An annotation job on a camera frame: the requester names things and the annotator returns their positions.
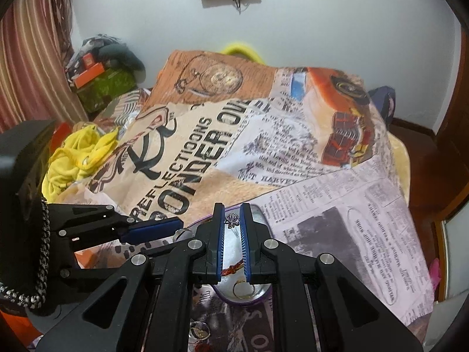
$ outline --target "pile of clothes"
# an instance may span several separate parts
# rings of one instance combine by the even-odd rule
[[[134,89],[145,79],[145,66],[121,40],[99,34],[83,41],[65,73],[86,112],[92,114]]]
[[[136,89],[112,100],[93,122],[79,122],[62,145],[52,150],[42,194],[49,203],[72,183],[92,176],[112,154],[149,97]]]

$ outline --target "pocket watch illustration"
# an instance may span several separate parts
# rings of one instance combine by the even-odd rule
[[[235,93],[242,85],[239,69],[200,54],[182,69],[174,84],[182,94],[186,88],[203,97]]]

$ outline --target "jewelry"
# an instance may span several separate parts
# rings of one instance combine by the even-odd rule
[[[239,283],[247,283],[247,282],[246,282],[245,279],[238,279],[238,280],[236,281],[236,283],[233,285],[233,295],[234,295],[234,296],[236,296],[238,299],[249,299],[249,298],[251,298],[251,297],[254,296],[254,293],[256,292],[256,288],[254,287],[253,284],[250,284],[250,283],[249,283],[249,285],[252,287],[252,293],[250,293],[250,294],[248,294],[248,295],[236,295],[236,293],[235,293],[235,287],[236,287],[236,285],[239,284]]]
[[[197,344],[210,337],[210,328],[203,321],[191,321],[189,326],[189,344]]]
[[[238,213],[230,213],[225,218],[225,225],[228,225],[228,229],[233,229],[235,226],[239,226],[239,223]]]

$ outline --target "yellow cloth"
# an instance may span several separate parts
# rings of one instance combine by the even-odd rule
[[[49,159],[42,194],[52,203],[71,183],[94,174],[117,144],[118,129],[101,137],[95,125],[67,137]]]
[[[402,141],[388,132],[388,139],[391,143],[392,154],[396,165],[397,175],[399,177],[400,187],[404,192],[404,198],[409,206],[410,199],[410,158],[407,148]]]
[[[257,54],[254,51],[254,49],[250,48],[244,43],[240,43],[240,42],[231,43],[226,48],[224,48],[220,53],[226,54],[226,55],[241,54],[252,62],[257,62],[257,63],[260,63],[261,65],[265,65],[264,61],[259,56],[259,54]]]

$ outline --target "striped curtain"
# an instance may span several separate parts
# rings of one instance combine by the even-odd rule
[[[64,74],[69,19],[70,0],[15,0],[0,21],[0,133],[30,119],[87,120]]]

